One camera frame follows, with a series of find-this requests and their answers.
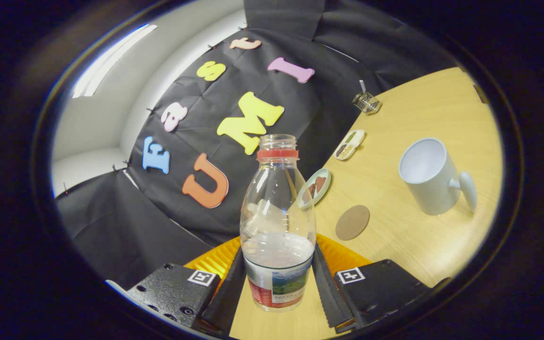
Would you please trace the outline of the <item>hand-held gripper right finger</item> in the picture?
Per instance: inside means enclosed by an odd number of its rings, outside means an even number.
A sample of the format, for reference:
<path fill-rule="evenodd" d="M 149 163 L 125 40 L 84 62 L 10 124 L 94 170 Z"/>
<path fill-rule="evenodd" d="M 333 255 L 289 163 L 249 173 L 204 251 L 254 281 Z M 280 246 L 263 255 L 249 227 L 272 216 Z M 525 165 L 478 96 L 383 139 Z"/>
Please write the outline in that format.
<path fill-rule="evenodd" d="M 432 292 L 392 260 L 372 262 L 323 235 L 316 240 L 314 277 L 328 325 L 337 333 L 384 327 Z"/>

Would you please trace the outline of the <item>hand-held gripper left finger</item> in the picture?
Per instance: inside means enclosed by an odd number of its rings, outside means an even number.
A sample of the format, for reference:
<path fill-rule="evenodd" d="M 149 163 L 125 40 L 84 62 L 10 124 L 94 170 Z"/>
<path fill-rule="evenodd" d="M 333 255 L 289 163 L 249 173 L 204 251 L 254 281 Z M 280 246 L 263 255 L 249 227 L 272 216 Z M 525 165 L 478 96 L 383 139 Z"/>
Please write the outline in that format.
<path fill-rule="evenodd" d="M 129 289 L 148 312 L 212 336 L 228 336 L 246 280 L 239 238 L 185 265 L 166 263 Z"/>

